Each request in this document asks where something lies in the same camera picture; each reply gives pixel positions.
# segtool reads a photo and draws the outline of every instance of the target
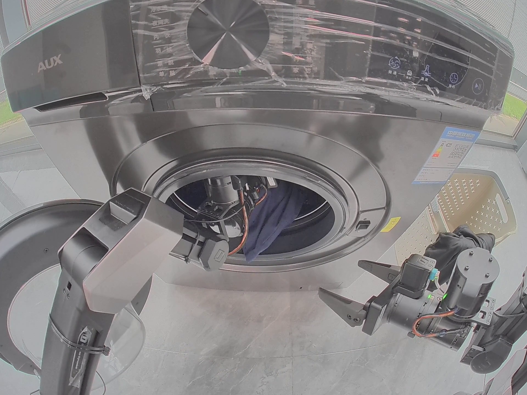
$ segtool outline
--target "cable tie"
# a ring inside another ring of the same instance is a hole
[[[80,344],[76,344],[75,342],[70,341],[68,338],[66,338],[57,328],[55,323],[53,322],[53,319],[51,319],[51,315],[49,315],[49,324],[51,325],[51,329],[53,329],[53,332],[55,335],[58,336],[58,338],[66,345],[68,348],[71,348],[72,350],[85,352],[88,354],[102,354],[104,356],[109,356],[110,354],[110,347],[109,346],[83,346]]]

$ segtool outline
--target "aux logo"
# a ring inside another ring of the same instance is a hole
[[[59,54],[58,56],[51,57],[49,60],[45,60],[44,62],[38,63],[37,73],[40,73],[41,70],[51,69],[52,67],[55,67],[57,64],[62,64],[61,56],[62,54]]]

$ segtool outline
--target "door glass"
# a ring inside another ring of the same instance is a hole
[[[56,265],[31,278],[13,299],[7,317],[11,340],[28,358],[42,366],[44,340],[49,323],[61,267]],[[146,336],[142,320],[131,304],[115,316],[105,345],[108,356],[101,356],[93,390],[102,388],[123,373],[141,351]]]

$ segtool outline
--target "yellow sticker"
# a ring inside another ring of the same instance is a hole
[[[400,216],[396,216],[392,218],[391,220],[388,221],[388,223],[386,224],[386,227],[384,227],[380,232],[387,233],[388,231],[392,231],[392,228],[397,225],[399,220],[400,220]]]

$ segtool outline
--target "tiled floor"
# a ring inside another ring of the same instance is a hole
[[[494,252],[501,274],[492,294],[504,303],[527,266],[527,177],[513,151],[488,146],[475,146],[464,166],[495,171],[515,208],[518,233]],[[74,196],[42,152],[0,159],[0,219],[37,202]],[[396,263],[394,250],[381,261]],[[364,302],[383,287],[364,274],[341,293]],[[108,395],[450,395],[481,391],[485,382],[458,363],[460,352],[410,339],[392,326],[372,337],[348,327],[314,292],[215,291],[156,278],[142,318],[145,347],[108,384]],[[517,347],[526,344],[527,336]],[[27,395],[38,381],[0,362],[0,388]]]

